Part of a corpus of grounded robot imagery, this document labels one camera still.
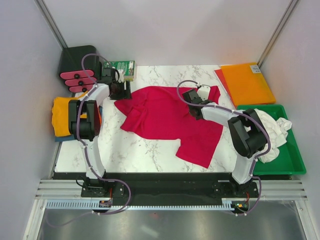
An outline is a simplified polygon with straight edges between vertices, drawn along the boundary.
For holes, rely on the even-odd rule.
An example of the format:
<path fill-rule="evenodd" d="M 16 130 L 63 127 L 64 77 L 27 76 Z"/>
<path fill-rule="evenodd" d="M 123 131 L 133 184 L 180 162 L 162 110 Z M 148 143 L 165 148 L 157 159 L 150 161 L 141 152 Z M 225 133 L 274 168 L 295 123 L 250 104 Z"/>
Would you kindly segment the magenta t shirt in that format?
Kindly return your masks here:
<path fill-rule="evenodd" d="M 223 126 L 195 119 L 179 94 L 188 87 L 147 86 L 134 91 L 131 99 L 115 101 L 125 115 L 121 129 L 148 140 L 180 140 L 176 156 L 204 168 L 210 166 Z"/>

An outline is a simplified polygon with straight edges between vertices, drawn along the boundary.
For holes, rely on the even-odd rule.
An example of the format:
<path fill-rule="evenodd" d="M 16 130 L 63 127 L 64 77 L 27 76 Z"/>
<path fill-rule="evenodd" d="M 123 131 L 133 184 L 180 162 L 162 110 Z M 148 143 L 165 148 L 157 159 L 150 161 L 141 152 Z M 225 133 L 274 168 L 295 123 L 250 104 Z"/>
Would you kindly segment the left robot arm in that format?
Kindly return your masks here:
<path fill-rule="evenodd" d="M 113 101 L 131 98 L 131 85 L 125 80 L 124 71 L 105 68 L 102 70 L 101 83 L 94 83 L 83 97 L 68 103 L 68 130 L 82 149 L 86 177 L 97 179 L 92 185 L 92 191 L 99 197 L 106 196 L 110 191 L 109 183 L 102 180 L 106 170 L 98 146 L 103 123 L 100 106 L 105 99 Z"/>

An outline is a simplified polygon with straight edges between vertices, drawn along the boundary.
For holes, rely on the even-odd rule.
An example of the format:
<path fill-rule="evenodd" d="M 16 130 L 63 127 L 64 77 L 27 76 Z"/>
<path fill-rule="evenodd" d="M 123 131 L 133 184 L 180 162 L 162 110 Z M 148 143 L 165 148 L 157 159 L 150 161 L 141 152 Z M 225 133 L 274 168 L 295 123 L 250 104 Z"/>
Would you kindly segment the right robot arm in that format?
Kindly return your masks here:
<path fill-rule="evenodd" d="M 253 179 L 253 171 L 258 158 L 269 153 L 271 140 L 267 130 L 254 109 L 236 111 L 213 101 L 203 100 L 195 89 L 188 90 L 178 97 L 188 105 L 189 112 L 197 120 L 206 120 L 228 128 L 236 163 L 232 171 L 229 191 L 235 197 L 247 191 L 246 183 Z"/>

